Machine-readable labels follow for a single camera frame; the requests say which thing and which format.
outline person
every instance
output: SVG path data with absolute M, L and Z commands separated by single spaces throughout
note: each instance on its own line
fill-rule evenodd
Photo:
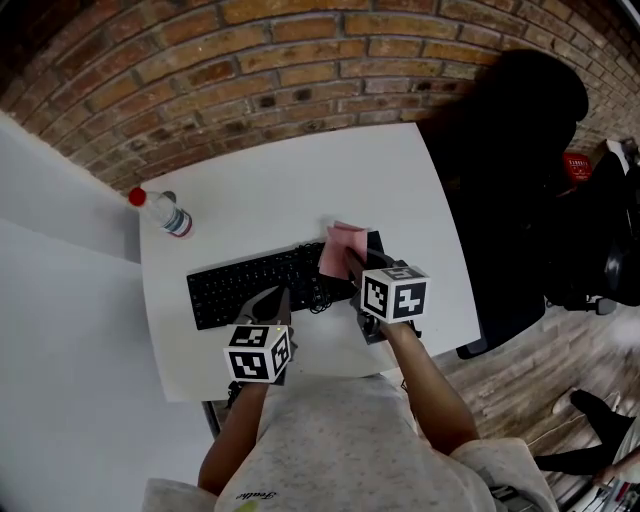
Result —
M 594 482 L 600 485 L 606 485 L 614 478 L 640 483 L 638 418 L 617 414 L 603 400 L 576 388 L 571 388 L 558 399 L 553 412 L 558 414 L 571 404 L 584 413 L 601 444 L 583 450 L 536 457 L 538 467 L 543 471 L 593 476 Z
M 381 375 L 248 384 L 204 458 L 198 487 L 151 479 L 143 511 L 495 512 L 508 510 L 509 500 L 557 511 L 525 443 L 480 440 L 471 412 L 411 327 L 382 330 L 409 404 Z

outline hand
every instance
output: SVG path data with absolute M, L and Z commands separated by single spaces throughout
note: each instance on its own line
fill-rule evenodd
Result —
M 596 485 L 607 486 L 618 475 L 616 468 L 607 466 L 598 471 L 593 477 L 593 483 Z

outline bottle label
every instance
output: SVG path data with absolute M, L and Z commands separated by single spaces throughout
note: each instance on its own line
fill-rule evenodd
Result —
M 164 229 L 174 236 L 182 237 L 189 232 L 191 224 L 191 215 L 180 208 L 176 208 L 175 215 L 165 224 Z

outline red object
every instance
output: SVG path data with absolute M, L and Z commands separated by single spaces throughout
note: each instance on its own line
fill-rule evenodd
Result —
M 593 169 L 591 168 L 591 162 L 585 155 L 578 153 L 564 153 L 562 155 L 564 160 L 564 169 L 567 176 L 574 185 L 578 185 L 584 181 L 588 181 L 591 178 Z
M 129 202 L 133 206 L 142 206 L 147 200 L 147 193 L 142 190 L 140 187 L 134 188 L 131 192 L 129 192 Z

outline black and white cube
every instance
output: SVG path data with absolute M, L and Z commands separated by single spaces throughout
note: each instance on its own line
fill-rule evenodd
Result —
M 224 349 L 229 374 L 239 382 L 275 382 L 291 360 L 286 325 L 228 325 Z
M 365 270 L 360 308 L 388 324 L 427 312 L 430 278 L 418 267 Z

